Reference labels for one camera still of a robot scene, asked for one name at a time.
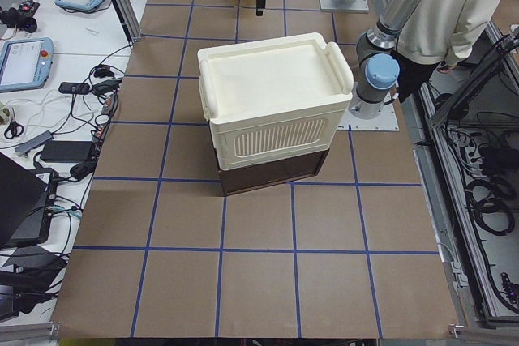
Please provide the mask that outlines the person in cream hoodie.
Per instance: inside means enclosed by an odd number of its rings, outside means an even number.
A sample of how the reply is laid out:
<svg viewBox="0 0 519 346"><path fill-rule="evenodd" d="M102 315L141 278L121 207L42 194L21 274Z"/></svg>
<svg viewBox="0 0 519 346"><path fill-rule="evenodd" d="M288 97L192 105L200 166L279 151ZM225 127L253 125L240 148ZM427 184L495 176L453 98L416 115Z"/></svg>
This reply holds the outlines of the person in cream hoodie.
<svg viewBox="0 0 519 346"><path fill-rule="evenodd" d="M402 103L435 71L447 74L466 60L501 0L421 0L398 37L394 57Z"/></svg>

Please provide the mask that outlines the black scissors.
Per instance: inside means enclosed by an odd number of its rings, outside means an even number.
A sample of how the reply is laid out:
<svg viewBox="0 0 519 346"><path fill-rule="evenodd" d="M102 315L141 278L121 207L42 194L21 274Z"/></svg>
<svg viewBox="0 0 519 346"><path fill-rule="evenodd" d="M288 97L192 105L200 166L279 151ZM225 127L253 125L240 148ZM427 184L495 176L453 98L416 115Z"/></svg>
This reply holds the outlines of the black scissors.
<svg viewBox="0 0 519 346"><path fill-rule="evenodd" d="M12 120L7 125L7 128L4 130L4 137L6 139L12 140L20 137L24 133L24 126L19 124L16 120Z"/></svg>

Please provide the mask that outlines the black laptop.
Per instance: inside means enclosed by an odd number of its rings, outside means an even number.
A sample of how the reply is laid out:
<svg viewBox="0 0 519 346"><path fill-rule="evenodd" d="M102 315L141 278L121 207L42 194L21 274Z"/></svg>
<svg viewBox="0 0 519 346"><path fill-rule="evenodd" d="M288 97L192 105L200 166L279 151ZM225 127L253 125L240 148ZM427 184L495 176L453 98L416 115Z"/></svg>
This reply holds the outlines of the black laptop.
<svg viewBox="0 0 519 346"><path fill-rule="evenodd" d="M34 246L47 241L53 218L58 173L25 169L1 155L1 247Z"/></svg>

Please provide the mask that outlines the cream plastic storage box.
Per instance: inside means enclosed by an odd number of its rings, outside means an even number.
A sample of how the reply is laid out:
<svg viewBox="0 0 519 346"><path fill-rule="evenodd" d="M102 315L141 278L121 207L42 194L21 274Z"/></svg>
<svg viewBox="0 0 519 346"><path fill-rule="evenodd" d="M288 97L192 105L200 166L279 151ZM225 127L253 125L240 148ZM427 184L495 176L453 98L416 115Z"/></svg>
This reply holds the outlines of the cream plastic storage box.
<svg viewBox="0 0 519 346"><path fill-rule="evenodd" d="M330 148L354 86L336 43L313 32L201 49L197 57L221 169Z"/></svg>

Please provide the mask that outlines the blue teach pendant lower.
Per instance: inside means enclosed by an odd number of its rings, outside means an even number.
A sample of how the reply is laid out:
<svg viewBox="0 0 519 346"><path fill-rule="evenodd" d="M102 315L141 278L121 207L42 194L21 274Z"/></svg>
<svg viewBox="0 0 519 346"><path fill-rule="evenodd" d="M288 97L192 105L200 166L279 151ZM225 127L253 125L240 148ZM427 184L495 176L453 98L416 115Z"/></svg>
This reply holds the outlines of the blue teach pendant lower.
<svg viewBox="0 0 519 346"><path fill-rule="evenodd" d="M1 93L42 88L53 55L54 43L48 37L8 41L1 52Z"/></svg>

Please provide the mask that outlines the black power adapter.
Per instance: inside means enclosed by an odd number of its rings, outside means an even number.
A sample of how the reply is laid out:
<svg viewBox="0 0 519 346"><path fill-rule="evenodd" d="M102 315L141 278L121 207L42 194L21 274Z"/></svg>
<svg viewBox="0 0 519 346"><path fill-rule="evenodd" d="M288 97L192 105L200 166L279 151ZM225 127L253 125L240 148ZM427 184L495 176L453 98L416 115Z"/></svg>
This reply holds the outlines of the black power adapter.
<svg viewBox="0 0 519 346"><path fill-rule="evenodd" d="M88 159L92 150L89 141L51 140L44 145L41 160L50 163L74 163Z"/></svg>

